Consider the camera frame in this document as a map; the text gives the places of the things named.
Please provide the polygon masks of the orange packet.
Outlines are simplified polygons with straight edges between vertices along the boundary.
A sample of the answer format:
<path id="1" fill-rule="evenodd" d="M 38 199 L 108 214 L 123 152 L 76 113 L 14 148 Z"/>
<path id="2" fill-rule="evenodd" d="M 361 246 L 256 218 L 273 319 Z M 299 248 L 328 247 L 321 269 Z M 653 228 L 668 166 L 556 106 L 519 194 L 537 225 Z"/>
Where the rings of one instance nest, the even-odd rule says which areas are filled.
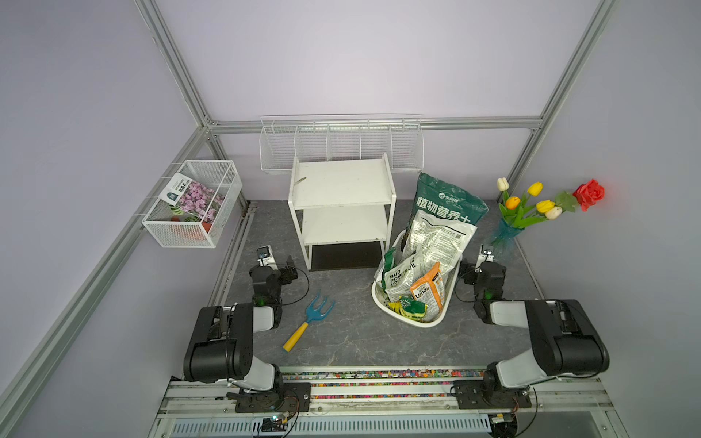
<path id="1" fill-rule="evenodd" d="M 444 307 L 445 286 L 441 263 L 436 262 L 428 272 L 410 287 L 414 300 L 426 305 L 426 314 L 440 313 Z"/>

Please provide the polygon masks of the white fertilizer bag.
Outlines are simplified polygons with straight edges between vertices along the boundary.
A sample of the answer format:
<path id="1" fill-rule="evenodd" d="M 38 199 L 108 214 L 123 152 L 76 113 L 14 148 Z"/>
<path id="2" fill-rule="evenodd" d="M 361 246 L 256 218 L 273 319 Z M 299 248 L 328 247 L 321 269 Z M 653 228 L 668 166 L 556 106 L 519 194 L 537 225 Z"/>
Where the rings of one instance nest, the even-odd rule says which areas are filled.
<path id="1" fill-rule="evenodd" d="M 418 210 L 409 228 L 403 257 L 419 253 L 423 268 L 440 264 L 443 274 L 458 264 L 468 243 L 478 228 L 458 220 L 442 219 L 424 210 Z"/>

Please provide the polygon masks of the green yellow packet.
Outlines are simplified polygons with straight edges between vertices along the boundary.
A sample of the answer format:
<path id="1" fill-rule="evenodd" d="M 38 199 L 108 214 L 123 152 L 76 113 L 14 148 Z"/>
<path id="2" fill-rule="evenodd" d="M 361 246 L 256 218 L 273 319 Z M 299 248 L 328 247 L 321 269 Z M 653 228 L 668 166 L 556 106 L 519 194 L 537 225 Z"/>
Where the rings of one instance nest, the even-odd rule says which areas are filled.
<path id="1" fill-rule="evenodd" d="M 427 314 L 427 305 L 409 296 L 401 296 L 398 301 L 387 305 L 394 313 L 406 319 L 422 321 Z"/>

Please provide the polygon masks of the black rose soil bag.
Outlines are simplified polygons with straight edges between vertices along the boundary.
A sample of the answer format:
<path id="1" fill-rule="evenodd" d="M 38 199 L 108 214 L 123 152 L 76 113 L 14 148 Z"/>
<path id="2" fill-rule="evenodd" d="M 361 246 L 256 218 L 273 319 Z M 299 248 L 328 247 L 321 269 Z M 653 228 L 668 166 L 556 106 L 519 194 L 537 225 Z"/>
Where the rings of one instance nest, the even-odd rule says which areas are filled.
<path id="1" fill-rule="evenodd" d="M 423 254 L 415 252 L 383 275 L 383 289 L 390 302 L 411 294 L 411 286 L 425 272 L 424 260 Z"/>

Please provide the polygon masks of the white green small bag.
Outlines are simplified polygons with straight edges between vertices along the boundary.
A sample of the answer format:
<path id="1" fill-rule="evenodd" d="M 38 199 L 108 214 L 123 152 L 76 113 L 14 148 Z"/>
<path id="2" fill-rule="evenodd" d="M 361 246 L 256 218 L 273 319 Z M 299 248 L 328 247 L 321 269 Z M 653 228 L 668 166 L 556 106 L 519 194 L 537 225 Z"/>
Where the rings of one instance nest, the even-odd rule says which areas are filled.
<path id="1" fill-rule="evenodd" d="M 382 279 L 388 274 L 396 265 L 396 247 L 390 247 L 388 251 L 383 255 L 383 265 L 382 265 Z"/>

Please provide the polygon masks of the tall green soil bag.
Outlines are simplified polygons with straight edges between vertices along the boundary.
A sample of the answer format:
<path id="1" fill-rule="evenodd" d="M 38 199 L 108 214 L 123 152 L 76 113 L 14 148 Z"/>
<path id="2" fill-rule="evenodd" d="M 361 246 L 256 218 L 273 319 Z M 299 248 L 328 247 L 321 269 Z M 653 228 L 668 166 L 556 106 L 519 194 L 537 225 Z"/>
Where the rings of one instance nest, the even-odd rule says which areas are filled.
<path id="1" fill-rule="evenodd" d="M 455 220 L 474 226 L 489 212 L 487 204 L 465 189 L 428 173 L 420 173 L 414 195 L 411 221 L 418 211 L 440 219 Z"/>

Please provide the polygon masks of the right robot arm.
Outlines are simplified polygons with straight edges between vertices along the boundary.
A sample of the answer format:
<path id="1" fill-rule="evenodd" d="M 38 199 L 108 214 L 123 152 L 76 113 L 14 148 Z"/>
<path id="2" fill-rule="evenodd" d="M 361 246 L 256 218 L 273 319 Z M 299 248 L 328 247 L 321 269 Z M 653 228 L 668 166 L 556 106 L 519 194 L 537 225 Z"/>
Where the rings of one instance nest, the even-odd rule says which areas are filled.
<path id="1" fill-rule="evenodd" d="M 610 354 L 579 301 L 504 299 L 506 268 L 492 261 L 463 263 L 458 274 L 473 287 L 473 308 L 483 323 L 529 332 L 529 350 L 487 366 L 484 392 L 526 388 L 562 376 L 592 378 L 609 369 Z"/>

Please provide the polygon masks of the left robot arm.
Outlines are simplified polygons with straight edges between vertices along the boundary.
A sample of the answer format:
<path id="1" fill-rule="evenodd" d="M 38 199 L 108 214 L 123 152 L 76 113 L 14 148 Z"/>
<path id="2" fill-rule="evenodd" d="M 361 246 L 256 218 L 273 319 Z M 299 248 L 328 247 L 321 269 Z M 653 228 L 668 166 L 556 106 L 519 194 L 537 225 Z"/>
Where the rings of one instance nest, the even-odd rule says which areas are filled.
<path id="1" fill-rule="evenodd" d="M 229 381 L 248 392 L 277 392 L 279 368 L 254 355 L 254 335 L 279 327 L 282 288 L 299 277 L 292 258 L 279 266 L 268 257 L 249 270 L 253 297 L 232 307 L 201 308 L 185 355 L 186 381 Z"/>

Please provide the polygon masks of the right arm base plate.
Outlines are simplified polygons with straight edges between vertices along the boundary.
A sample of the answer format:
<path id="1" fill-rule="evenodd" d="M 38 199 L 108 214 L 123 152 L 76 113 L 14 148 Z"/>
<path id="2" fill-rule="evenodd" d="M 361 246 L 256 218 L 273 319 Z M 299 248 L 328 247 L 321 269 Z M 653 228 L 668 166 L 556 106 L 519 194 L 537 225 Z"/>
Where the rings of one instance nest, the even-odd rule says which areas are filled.
<path id="1" fill-rule="evenodd" d="M 509 389 L 488 386 L 483 381 L 456 381 L 449 392 L 456 398 L 460 410 L 506 410 L 531 408 L 532 401 L 526 388 Z"/>

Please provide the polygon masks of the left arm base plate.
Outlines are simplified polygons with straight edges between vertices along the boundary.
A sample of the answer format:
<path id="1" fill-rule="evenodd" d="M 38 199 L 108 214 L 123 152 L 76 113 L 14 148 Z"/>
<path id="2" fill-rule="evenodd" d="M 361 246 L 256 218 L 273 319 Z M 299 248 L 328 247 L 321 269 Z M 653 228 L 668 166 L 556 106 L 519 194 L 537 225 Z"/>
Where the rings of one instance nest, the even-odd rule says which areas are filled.
<path id="1" fill-rule="evenodd" d="M 311 402 L 309 383 L 276 384 L 271 391 L 235 393 L 237 414 L 273 414 L 274 412 L 308 412 Z"/>

